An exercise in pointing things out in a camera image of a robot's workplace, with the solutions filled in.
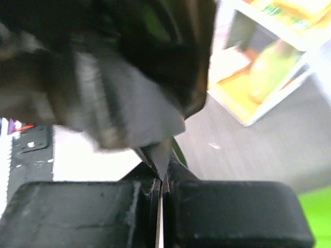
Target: green surface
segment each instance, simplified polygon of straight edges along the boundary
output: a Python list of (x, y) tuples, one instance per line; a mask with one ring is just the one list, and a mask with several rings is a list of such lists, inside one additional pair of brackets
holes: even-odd
[(331, 187), (299, 196), (316, 248), (331, 248)]

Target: bottle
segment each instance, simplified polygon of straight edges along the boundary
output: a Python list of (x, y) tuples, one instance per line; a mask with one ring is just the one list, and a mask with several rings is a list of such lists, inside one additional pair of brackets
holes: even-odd
[(285, 78), (299, 59), (299, 52), (279, 39), (267, 46), (249, 72), (249, 98), (261, 104)]

